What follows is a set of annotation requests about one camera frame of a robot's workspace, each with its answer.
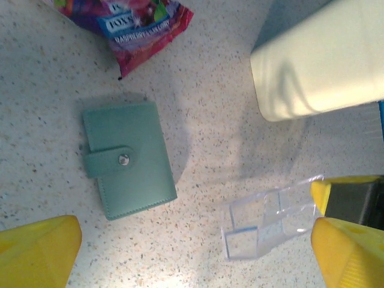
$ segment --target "wallet stitching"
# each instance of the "wallet stitching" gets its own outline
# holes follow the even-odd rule
[[[129,104],[129,105],[124,105],[124,106],[119,106],[119,107],[105,107],[105,108],[102,108],[102,109],[92,109],[92,110],[87,110],[84,114],[84,124],[85,124],[85,127],[86,127],[86,130],[89,131],[89,133],[87,133],[88,135],[88,142],[89,142],[89,149],[92,151],[93,150],[93,144],[92,144],[92,131],[93,129],[91,128],[91,126],[89,125],[89,122],[87,120],[87,114],[89,112],[99,112],[101,110],[116,110],[116,109],[124,109],[124,108],[127,108],[128,106],[129,107],[132,107],[132,106],[141,106],[143,105],[143,103],[140,103],[140,104]],[[160,201],[157,201],[155,203],[152,203],[152,204],[148,204],[148,205],[145,205],[141,208],[136,208],[134,210],[130,210],[128,212],[125,212],[125,213],[121,213],[121,214],[118,214],[116,216],[111,216],[110,214],[110,211],[109,211],[109,206],[108,206],[108,202],[107,202],[107,199],[106,199],[106,193],[105,193],[105,189],[104,189],[104,184],[103,184],[103,179],[102,178],[97,178],[99,181],[99,190],[101,190],[101,199],[103,201],[103,205],[105,207],[105,210],[107,212],[107,216],[110,218],[110,219],[117,219],[119,217],[123,217],[123,216],[126,216],[126,215],[129,215],[129,214],[133,214],[135,212],[138,212],[138,211],[141,211],[141,210],[145,210],[145,209],[148,209],[148,208],[151,208],[151,207],[154,207],[154,206],[157,206],[157,205],[160,205],[162,203],[167,203],[173,199],[176,199],[177,198],[177,194],[175,197],[168,197],[164,200],[160,200]]]
[[[177,198],[177,195],[176,195],[176,197],[168,197],[168,198],[166,198],[166,199],[164,199],[164,200],[160,200],[160,201],[157,201],[157,202],[155,202],[155,203],[152,203],[152,204],[148,204],[148,205],[146,205],[146,206],[143,206],[143,207],[141,207],[141,208],[136,208],[136,209],[130,210],[130,211],[128,211],[128,212],[121,213],[121,214],[118,214],[118,215],[116,215],[116,216],[112,216],[112,217],[110,217],[110,218],[111,218],[111,219],[117,219],[117,218],[120,218],[120,217],[123,217],[123,216],[127,216],[127,215],[133,214],[133,213],[135,213],[135,212],[139,212],[139,211],[142,211],[142,210],[146,210],[146,209],[149,209],[149,208],[158,206],[158,205],[160,205],[160,204],[162,204],[162,203],[170,202],[171,200],[174,200],[174,199],[176,199],[176,198]]]

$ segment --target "wallet snap button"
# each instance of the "wallet snap button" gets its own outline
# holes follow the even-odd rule
[[[119,164],[126,166],[130,162],[130,158],[127,154],[121,154],[119,155]]]

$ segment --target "blue object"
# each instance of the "blue object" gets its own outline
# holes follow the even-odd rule
[[[380,119],[382,122],[382,132],[383,132],[383,140],[384,140],[384,101],[379,101],[379,109],[380,109]]]

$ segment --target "black object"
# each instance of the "black object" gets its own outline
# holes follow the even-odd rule
[[[384,230],[384,179],[331,185],[325,217]]]

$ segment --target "wallet strap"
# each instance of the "wallet strap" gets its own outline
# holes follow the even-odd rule
[[[84,157],[85,170],[90,178],[126,171],[136,161],[136,154],[127,146],[92,152]]]

